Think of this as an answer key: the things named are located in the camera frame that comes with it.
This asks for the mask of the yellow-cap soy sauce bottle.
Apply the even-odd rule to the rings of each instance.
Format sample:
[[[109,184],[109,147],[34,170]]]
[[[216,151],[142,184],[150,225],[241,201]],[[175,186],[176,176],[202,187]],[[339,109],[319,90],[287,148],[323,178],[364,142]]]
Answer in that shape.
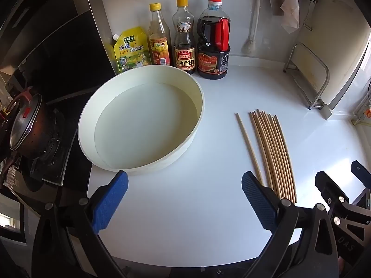
[[[193,74],[195,72],[194,15],[189,11],[188,0],[176,0],[177,12],[172,21],[175,28],[174,55],[176,67]]]

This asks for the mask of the red pot with lid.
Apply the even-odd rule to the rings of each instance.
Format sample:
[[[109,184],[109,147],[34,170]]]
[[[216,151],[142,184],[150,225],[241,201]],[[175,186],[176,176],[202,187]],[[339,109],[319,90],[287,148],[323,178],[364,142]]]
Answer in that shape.
[[[18,94],[1,112],[1,160],[12,152],[40,158],[58,134],[56,119],[42,95],[34,94],[31,87]]]

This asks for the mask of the black gas stove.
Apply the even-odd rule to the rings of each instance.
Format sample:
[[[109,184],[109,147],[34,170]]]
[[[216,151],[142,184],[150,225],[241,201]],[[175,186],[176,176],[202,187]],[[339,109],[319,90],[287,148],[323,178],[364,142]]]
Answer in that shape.
[[[12,137],[2,160],[1,195],[39,210],[49,202],[70,203],[87,192],[91,163],[78,142],[77,127],[86,99],[60,97],[16,108],[21,138]]]

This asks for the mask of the round white tray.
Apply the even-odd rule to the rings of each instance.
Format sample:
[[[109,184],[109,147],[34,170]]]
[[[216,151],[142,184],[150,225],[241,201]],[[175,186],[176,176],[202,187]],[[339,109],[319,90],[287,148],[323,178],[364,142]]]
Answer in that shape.
[[[134,68],[107,81],[87,101],[77,129],[79,145],[106,171],[158,171],[192,144],[204,107],[204,93],[192,75],[172,66]]]

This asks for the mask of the wall socket with orange switch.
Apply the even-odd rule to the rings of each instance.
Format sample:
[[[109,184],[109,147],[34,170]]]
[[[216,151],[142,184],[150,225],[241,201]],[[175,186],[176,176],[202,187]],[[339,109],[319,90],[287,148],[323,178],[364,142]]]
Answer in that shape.
[[[370,100],[367,97],[356,107],[352,124],[354,126],[361,124],[370,127]]]

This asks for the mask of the yellow seasoning pouch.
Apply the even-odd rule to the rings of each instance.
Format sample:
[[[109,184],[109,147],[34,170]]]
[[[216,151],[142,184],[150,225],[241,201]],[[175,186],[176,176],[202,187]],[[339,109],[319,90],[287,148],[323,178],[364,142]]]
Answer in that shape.
[[[151,65],[147,35],[140,26],[113,35],[114,53],[120,73],[132,68]]]

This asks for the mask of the large dark soy sauce jug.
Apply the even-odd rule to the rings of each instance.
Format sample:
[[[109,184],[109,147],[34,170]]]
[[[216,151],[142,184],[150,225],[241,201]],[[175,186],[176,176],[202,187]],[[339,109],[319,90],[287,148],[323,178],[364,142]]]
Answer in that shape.
[[[222,0],[208,0],[197,24],[198,74],[218,80],[226,76],[230,55],[230,18],[222,9]]]

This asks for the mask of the white hanging brush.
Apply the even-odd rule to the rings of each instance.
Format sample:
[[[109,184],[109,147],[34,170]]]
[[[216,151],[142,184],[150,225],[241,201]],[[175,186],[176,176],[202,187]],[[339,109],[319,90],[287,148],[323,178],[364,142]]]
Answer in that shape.
[[[255,51],[256,32],[258,29],[260,16],[260,4],[261,0],[254,0],[253,2],[253,12],[250,21],[250,31],[248,34],[248,39],[245,44],[245,49],[248,55],[251,55]]]

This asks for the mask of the steel cutting board rack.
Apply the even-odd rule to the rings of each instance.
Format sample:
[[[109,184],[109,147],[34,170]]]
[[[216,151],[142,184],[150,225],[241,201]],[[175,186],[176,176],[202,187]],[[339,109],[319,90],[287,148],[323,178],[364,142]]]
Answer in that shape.
[[[292,76],[309,110],[322,109],[322,95],[328,87],[328,66],[304,43],[297,42],[284,65],[284,73]]]

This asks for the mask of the white cutting board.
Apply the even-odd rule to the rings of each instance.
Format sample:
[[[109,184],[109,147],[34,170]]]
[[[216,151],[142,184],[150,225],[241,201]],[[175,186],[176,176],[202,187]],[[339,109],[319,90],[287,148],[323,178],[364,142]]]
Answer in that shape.
[[[330,81],[322,100],[330,104],[358,65],[367,46],[370,26],[353,1],[319,0],[311,17],[311,28],[301,28],[297,40],[328,66]]]

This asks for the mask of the hanging white cloth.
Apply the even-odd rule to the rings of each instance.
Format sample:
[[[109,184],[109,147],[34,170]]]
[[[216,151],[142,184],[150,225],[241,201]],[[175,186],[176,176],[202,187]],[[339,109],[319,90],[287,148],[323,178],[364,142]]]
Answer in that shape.
[[[295,32],[300,26],[299,0],[284,0],[281,10],[284,13],[281,27],[288,34]]]

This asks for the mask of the yellow-cap vinegar bottle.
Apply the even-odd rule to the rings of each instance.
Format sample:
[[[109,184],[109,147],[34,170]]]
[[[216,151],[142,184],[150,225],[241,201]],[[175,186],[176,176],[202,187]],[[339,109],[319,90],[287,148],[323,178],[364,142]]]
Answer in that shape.
[[[162,5],[152,3],[149,5],[151,20],[148,28],[148,40],[152,64],[166,65],[172,64],[172,45],[170,39],[170,29],[162,15]]]

